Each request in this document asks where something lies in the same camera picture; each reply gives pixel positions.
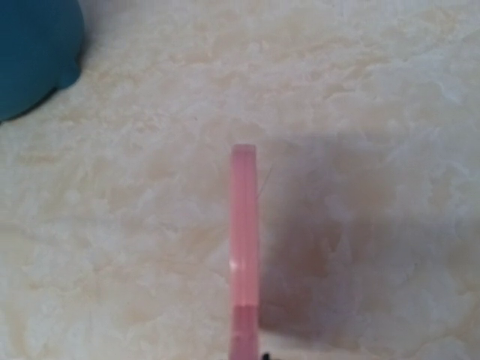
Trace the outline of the pink hand brush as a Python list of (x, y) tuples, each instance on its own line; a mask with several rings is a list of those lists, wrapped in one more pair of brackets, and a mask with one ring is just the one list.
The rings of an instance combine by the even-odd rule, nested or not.
[(258, 359), (260, 232), (257, 153), (254, 145), (234, 145), (230, 173), (229, 272), (231, 335), (229, 359)]

